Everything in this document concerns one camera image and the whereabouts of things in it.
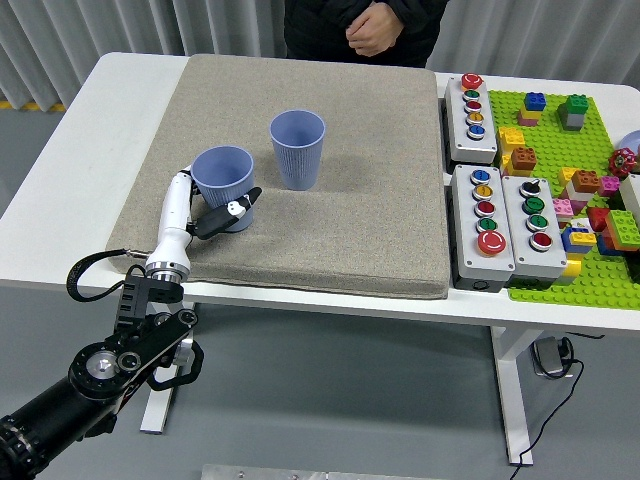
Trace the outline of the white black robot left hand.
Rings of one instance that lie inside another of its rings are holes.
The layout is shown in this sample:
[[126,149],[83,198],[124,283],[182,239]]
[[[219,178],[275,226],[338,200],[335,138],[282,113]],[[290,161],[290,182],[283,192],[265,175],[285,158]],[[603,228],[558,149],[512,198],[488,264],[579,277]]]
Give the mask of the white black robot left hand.
[[194,181],[189,170],[177,173],[164,199],[155,250],[146,260],[147,275],[154,279],[182,283],[191,272],[186,249],[192,237],[207,240],[248,218],[262,193],[260,187],[250,189],[235,200],[215,207],[198,220],[191,219]]

